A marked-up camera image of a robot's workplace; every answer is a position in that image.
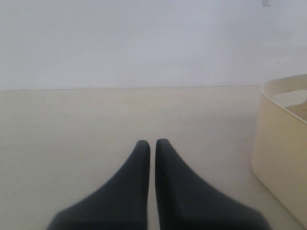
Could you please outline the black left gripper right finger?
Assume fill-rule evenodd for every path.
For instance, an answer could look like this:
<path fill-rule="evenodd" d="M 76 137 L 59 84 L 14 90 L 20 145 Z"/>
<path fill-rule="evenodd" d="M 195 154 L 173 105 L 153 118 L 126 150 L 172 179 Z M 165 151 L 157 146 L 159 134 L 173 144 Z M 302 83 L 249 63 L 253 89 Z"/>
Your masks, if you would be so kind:
<path fill-rule="evenodd" d="M 162 230 L 264 230 L 266 219 L 201 179 L 167 139 L 155 148 L 155 190 Z"/>

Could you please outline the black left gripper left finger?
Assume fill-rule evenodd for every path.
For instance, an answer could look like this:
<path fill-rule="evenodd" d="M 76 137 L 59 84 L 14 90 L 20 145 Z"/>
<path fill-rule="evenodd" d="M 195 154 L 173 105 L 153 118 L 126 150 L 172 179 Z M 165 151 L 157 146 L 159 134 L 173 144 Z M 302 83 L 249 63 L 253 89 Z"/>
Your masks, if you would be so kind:
<path fill-rule="evenodd" d="M 139 140 L 122 167 L 90 196 L 59 212 L 49 230 L 145 230 L 150 146 Z"/>

